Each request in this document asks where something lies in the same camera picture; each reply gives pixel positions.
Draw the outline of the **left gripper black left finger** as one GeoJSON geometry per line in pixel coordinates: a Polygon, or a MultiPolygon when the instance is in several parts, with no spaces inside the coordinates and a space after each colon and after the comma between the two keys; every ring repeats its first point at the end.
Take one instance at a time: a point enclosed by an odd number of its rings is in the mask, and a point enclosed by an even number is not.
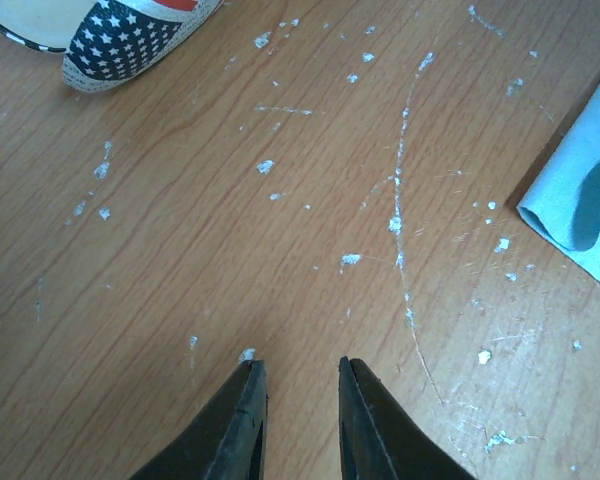
{"type": "Polygon", "coordinates": [[[134,479],[262,479],[267,435],[265,363],[239,364],[187,427],[134,479]]]}

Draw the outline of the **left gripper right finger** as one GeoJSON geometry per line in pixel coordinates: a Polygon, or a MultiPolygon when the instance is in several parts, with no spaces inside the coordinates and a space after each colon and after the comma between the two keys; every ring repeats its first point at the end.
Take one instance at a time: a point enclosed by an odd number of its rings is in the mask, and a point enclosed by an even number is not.
{"type": "Polygon", "coordinates": [[[409,417],[361,359],[339,361],[339,444],[344,479],[471,479],[409,417]]]}

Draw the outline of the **blue cleaning cloth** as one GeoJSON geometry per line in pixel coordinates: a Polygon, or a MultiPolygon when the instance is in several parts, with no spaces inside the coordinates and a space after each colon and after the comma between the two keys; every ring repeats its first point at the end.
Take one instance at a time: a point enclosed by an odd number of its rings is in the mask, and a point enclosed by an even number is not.
{"type": "Polygon", "coordinates": [[[517,210],[600,282],[600,83],[517,210]]]}

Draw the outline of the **flag pattern glasses case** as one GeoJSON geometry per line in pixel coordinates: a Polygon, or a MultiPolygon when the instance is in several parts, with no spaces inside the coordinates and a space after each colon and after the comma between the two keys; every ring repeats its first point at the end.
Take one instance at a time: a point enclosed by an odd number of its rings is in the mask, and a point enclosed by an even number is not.
{"type": "Polygon", "coordinates": [[[219,0],[0,0],[0,33],[61,54],[63,82],[96,93],[141,75],[188,39],[219,0]]]}

